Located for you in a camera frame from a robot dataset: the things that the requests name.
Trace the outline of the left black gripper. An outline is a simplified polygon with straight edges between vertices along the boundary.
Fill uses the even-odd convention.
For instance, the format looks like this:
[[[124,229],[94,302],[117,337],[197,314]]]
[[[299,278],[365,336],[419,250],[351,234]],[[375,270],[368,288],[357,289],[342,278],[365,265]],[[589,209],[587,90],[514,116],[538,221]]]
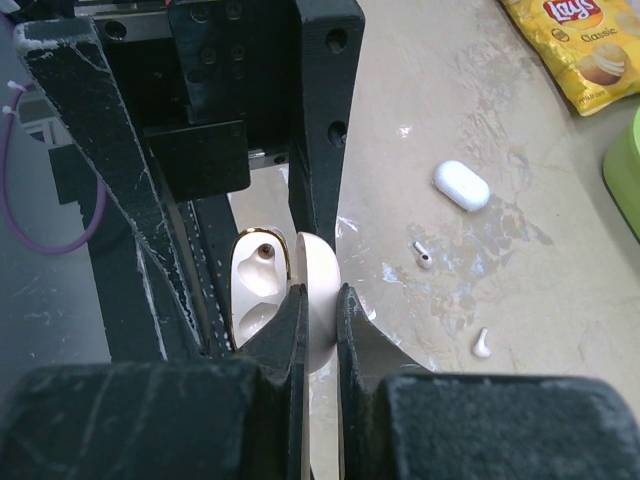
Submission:
[[[162,274],[187,353],[222,359],[232,345],[212,263],[194,206],[175,201],[245,190],[253,170],[289,159],[295,229],[336,247],[363,10],[96,1],[92,16],[97,27],[22,23],[15,49]]]

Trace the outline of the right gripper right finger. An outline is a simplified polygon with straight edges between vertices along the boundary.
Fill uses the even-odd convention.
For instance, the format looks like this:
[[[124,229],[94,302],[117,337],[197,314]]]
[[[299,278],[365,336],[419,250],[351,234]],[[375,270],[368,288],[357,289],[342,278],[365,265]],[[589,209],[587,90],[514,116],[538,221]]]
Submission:
[[[434,373],[367,317],[337,307],[344,479],[635,479],[639,428],[607,383],[584,377]]]

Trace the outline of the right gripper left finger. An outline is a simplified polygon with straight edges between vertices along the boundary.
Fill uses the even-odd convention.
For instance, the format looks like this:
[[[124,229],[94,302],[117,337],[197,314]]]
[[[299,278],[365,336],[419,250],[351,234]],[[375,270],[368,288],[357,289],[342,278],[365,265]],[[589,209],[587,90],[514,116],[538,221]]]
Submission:
[[[1,410],[5,479],[304,479],[308,294],[214,361],[33,370]]]

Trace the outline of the beige earbud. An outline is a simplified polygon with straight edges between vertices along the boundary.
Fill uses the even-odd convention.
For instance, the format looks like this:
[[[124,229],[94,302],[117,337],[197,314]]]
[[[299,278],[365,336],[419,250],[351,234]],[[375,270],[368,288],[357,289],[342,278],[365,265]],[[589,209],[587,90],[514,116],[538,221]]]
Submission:
[[[413,247],[417,252],[416,263],[421,269],[429,270],[432,268],[433,259],[428,249],[419,241],[413,242]]]
[[[491,350],[487,343],[488,333],[489,330],[486,327],[483,327],[471,348],[471,352],[476,358],[487,359],[491,356]]]

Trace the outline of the white earbud charging case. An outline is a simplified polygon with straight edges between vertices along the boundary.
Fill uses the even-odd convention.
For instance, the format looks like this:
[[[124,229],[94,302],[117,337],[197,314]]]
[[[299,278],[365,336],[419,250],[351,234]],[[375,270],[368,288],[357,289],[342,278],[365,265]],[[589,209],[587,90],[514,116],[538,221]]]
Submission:
[[[483,209],[491,196],[487,182],[457,160],[441,163],[434,172],[433,183],[442,194],[467,212]]]

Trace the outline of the green plastic basket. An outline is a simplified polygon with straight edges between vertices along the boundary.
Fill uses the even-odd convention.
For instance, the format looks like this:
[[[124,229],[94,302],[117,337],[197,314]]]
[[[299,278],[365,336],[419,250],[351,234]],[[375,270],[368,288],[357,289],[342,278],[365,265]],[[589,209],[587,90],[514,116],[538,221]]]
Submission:
[[[602,173],[611,198],[639,239],[639,110],[607,149]]]

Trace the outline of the yellow Lays chips bag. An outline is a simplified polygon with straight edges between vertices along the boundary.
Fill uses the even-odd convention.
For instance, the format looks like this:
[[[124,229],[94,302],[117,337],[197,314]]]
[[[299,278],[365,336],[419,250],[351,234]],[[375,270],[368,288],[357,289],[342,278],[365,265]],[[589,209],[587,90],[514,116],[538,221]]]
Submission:
[[[627,1],[502,6],[582,116],[639,92],[639,16]]]

